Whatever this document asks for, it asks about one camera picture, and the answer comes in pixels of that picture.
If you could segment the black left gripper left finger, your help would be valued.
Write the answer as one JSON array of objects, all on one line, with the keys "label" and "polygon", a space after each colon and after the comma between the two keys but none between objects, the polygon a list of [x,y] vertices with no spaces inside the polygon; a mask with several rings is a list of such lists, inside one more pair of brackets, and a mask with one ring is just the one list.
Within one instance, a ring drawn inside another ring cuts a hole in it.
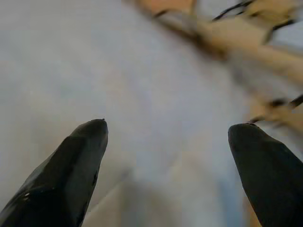
[{"label": "black left gripper left finger", "polygon": [[107,144],[104,119],[79,125],[9,200],[0,227],[81,227]]}]

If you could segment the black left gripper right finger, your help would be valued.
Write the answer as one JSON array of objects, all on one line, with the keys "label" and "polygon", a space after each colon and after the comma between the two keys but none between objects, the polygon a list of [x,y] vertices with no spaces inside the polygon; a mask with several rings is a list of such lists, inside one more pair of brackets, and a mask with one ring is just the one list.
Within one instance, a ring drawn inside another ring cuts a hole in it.
[{"label": "black left gripper right finger", "polygon": [[228,142],[262,227],[303,227],[303,162],[251,123],[231,126]]}]

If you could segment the yellow egg cartoon blanket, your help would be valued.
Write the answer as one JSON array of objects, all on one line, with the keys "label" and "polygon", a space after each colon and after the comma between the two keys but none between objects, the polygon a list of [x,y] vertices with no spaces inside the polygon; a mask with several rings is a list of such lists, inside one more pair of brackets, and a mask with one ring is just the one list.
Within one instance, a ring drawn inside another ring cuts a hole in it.
[{"label": "yellow egg cartoon blanket", "polygon": [[135,0],[150,18],[225,61],[252,97],[252,122],[277,122],[303,134],[303,1]]}]

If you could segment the white quilted mattress cover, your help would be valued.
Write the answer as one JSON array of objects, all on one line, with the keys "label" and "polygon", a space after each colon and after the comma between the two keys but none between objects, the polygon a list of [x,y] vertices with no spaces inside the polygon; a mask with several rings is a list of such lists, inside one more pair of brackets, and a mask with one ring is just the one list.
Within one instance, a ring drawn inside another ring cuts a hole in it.
[{"label": "white quilted mattress cover", "polygon": [[301,92],[216,61],[129,0],[0,0],[0,210],[78,125],[109,141],[85,227],[247,227],[228,128],[250,91]]}]

